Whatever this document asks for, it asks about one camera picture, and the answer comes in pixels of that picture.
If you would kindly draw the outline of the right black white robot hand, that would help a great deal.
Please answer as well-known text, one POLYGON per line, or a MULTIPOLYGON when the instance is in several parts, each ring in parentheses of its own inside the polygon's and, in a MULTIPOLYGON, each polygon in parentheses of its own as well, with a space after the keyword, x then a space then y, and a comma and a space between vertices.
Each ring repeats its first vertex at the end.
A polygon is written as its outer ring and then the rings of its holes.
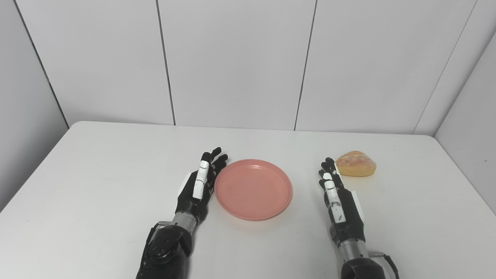
POLYGON ((343 242, 365 242, 364 222, 358 212, 353 193, 346 189, 334 159, 327 157, 319 170, 319 185, 331 221, 330 236, 340 248, 343 242))

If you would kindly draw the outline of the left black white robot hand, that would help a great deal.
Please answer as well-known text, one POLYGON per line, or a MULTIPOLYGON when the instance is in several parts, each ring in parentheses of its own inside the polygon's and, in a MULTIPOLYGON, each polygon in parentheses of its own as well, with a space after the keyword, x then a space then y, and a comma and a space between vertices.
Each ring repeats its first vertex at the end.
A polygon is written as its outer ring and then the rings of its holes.
POLYGON ((175 213, 188 213, 197 224, 205 220, 216 179, 227 166, 227 160, 228 155, 220 147, 202 154, 197 170, 188 175, 181 188, 175 213))

